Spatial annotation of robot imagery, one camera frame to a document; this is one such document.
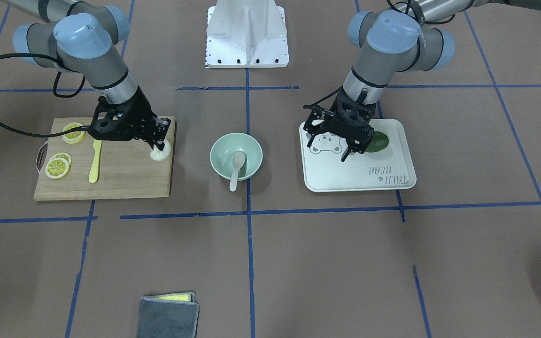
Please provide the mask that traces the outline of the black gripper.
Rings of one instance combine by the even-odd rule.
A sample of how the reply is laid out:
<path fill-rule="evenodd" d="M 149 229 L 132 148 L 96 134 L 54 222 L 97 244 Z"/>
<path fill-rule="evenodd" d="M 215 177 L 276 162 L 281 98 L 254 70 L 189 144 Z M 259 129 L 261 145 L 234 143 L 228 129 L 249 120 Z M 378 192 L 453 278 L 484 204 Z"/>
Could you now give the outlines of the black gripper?
<path fill-rule="evenodd" d="M 333 101 L 337 128 L 334 133 L 344 138 L 347 144 L 341 156 L 341 162 L 344 162 L 352 152 L 356 152 L 356 141 L 358 141 L 359 154 L 374 152 L 372 144 L 374 129 L 369 122 L 374 116 L 375 104 L 365 103 L 368 95 L 369 90 L 363 88 L 358 98 L 352 99 L 344 88 L 340 88 L 337 98 Z"/>

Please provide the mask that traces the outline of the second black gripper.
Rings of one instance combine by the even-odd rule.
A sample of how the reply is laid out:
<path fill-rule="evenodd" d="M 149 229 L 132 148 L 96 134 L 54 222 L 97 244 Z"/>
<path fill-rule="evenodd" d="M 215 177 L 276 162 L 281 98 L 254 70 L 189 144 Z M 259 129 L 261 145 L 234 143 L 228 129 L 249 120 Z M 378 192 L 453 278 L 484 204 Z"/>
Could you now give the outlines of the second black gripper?
<path fill-rule="evenodd" d="M 126 102 L 111 105 L 118 118 L 112 133 L 114 141 L 141 139 L 148 141 L 153 151 L 163 151 L 165 137 L 171 127 L 169 118 L 155 117 L 152 107 L 140 87 Z"/>

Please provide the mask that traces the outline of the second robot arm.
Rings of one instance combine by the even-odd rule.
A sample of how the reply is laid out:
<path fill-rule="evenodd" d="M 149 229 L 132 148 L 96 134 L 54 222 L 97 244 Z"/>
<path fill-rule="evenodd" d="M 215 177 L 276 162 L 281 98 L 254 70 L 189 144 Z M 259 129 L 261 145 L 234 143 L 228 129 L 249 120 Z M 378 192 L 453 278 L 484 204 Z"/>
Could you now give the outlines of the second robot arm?
<path fill-rule="evenodd" d="M 42 19 L 15 30 L 13 45 L 23 59 L 41 67 L 81 73 L 99 90 L 88 133 L 98 140 L 141 139 L 159 152 L 171 122 L 153 113 L 116 44 L 130 33 L 127 15 L 116 6 L 77 0 L 9 0 L 9 6 Z"/>

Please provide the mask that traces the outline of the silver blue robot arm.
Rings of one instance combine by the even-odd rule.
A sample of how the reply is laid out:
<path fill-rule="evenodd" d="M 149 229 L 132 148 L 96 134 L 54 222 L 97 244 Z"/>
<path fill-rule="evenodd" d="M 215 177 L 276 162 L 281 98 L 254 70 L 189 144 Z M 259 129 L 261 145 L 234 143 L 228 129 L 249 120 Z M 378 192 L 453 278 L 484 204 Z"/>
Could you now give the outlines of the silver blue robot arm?
<path fill-rule="evenodd" d="M 485 4 L 485 0 L 389 1 L 383 11 L 361 11 L 352 18 L 348 38 L 359 48 L 358 59 L 321 126 L 321 132 L 345 139 L 342 161 L 370 145 L 374 136 L 370 120 L 395 74 L 437 70 L 453 58 L 455 40 L 437 25 Z"/>

